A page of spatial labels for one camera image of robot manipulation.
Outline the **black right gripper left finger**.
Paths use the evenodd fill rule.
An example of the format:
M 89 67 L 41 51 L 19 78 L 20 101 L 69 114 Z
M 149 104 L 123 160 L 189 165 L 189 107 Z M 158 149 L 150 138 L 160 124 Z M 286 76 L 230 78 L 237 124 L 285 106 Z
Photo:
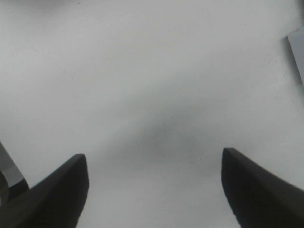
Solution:
M 75 228 L 89 189 L 87 161 L 75 154 L 0 208 L 2 228 Z

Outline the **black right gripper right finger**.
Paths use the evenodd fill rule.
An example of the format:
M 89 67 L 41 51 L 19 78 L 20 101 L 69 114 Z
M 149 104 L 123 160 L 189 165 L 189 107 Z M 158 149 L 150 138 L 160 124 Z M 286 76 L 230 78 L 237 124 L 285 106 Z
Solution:
M 224 148 L 221 183 L 242 228 L 302 228 L 304 191 L 234 148 Z

